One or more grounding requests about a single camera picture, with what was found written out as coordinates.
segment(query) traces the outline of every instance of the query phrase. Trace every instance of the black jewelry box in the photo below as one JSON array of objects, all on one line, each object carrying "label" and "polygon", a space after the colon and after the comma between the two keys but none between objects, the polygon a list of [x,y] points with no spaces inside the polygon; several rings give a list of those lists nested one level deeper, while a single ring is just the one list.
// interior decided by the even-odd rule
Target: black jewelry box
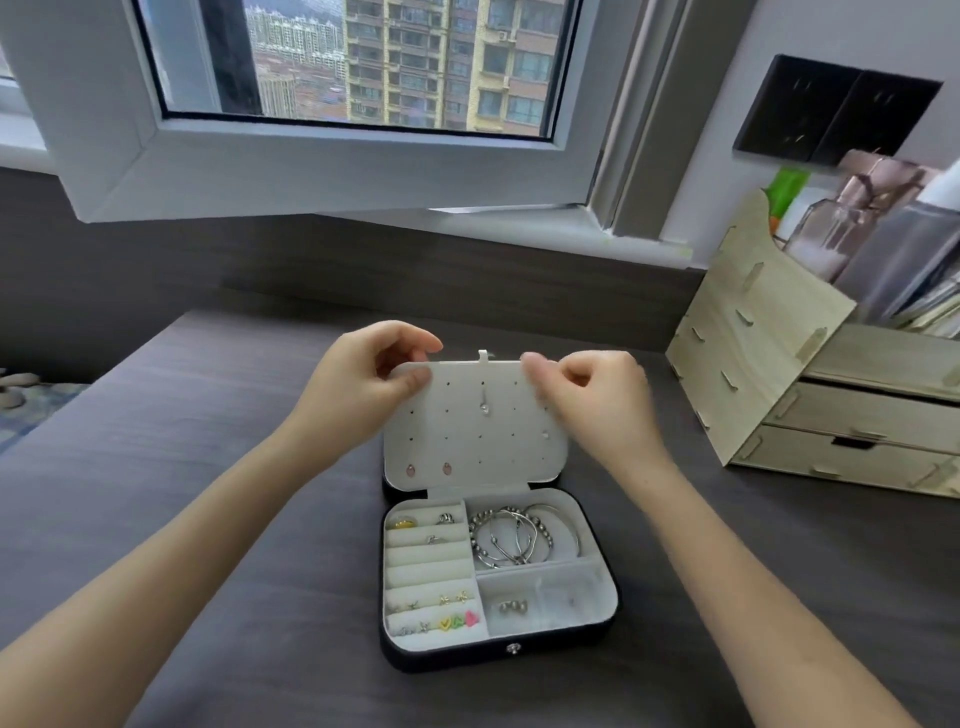
[{"label": "black jewelry box", "polygon": [[380,643],[419,672],[595,643],[620,592],[567,438],[518,361],[405,364],[430,384],[384,430]]}]

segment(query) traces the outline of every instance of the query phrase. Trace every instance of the wall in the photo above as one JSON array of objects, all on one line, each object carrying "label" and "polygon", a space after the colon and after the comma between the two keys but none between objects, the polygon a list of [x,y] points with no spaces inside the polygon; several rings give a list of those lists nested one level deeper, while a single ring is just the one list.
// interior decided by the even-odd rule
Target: wall
[{"label": "wall", "polygon": [[732,145],[777,53],[946,81],[900,156],[937,166],[960,157],[958,29],[956,0],[759,0],[661,237],[690,244],[706,265],[743,194],[776,174],[775,161]]},{"label": "wall", "polygon": [[0,367],[49,380],[221,288],[664,351],[700,278],[319,215],[85,225],[56,177],[0,168]]}]

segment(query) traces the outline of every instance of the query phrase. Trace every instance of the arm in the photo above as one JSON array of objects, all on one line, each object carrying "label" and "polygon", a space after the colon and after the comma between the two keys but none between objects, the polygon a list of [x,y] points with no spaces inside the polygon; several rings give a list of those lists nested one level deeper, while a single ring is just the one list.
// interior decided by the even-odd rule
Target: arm
[{"label": "arm", "polygon": [[650,520],[757,725],[917,725],[680,473],[629,354],[523,359],[573,437]]},{"label": "arm", "polygon": [[287,420],[176,518],[0,652],[0,725],[120,726],[206,603],[297,490],[428,380],[441,348],[384,322],[342,336]]}]

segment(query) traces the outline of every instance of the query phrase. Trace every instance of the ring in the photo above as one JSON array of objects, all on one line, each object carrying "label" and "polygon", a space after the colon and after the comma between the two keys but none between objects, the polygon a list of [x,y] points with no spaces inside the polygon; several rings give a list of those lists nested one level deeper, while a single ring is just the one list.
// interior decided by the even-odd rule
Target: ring
[{"label": "ring", "polygon": [[397,521],[394,521],[393,523],[391,523],[390,525],[388,525],[388,526],[387,526],[387,530],[388,530],[388,531],[395,531],[395,530],[397,530],[398,528],[416,528],[416,527],[417,527],[417,521],[416,521],[416,519],[412,519],[412,518],[402,518],[402,519],[398,519]]}]

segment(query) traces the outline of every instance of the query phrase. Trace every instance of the hand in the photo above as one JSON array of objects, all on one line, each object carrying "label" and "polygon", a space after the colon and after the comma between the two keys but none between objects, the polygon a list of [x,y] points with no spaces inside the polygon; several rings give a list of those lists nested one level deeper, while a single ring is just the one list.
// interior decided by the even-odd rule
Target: hand
[{"label": "hand", "polygon": [[618,481],[631,469],[672,465],[646,374],[628,353],[577,352],[559,364],[526,353],[521,360],[538,395]]},{"label": "hand", "polygon": [[443,347],[429,331],[401,321],[345,333],[317,365],[277,436],[303,458],[311,477],[316,475],[370,440],[402,402],[430,381],[425,367],[387,379],[394,367],[426,361]]}]

